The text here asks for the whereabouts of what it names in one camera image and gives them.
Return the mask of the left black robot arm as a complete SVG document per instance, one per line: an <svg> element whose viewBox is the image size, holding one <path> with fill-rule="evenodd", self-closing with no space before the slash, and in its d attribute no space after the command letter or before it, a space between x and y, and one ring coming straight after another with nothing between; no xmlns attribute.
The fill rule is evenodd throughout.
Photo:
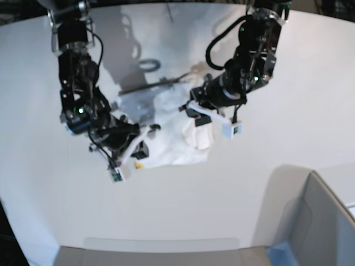
<svg viewBox="0 0 355 266"><path fill-rule="evenodd" d="M249 93L267 85L273 77L276 50L282 26L288 21L290 1L249 1L244 16L238 18L206 48L207 65L221 74L207 74L201 86L190 90L190 99L179 111L186 112L200 127L212 122L212 115L223 117L222 108L234 107L230 122L237 122L239 108ZM235 27L239 27L239 46L224 65L211 58L213 47Z"/></svg>

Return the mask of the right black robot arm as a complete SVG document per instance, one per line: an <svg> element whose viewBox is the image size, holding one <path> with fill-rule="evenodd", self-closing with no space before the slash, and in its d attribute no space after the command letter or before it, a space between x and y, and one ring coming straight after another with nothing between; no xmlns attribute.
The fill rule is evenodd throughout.
<svg viewBox="0 0 355 266"><path fill-rule="evenodd" d="M159 125L131 124L126 116L113 116L112 105L98 86L100 62L89 49L101 38L94 32L89 1L39 1L48 12L52 52L58 58L60 121L73 135L86 134L90 151L99 151L115 170L126 158L145 159L147 134Z"/></svg>

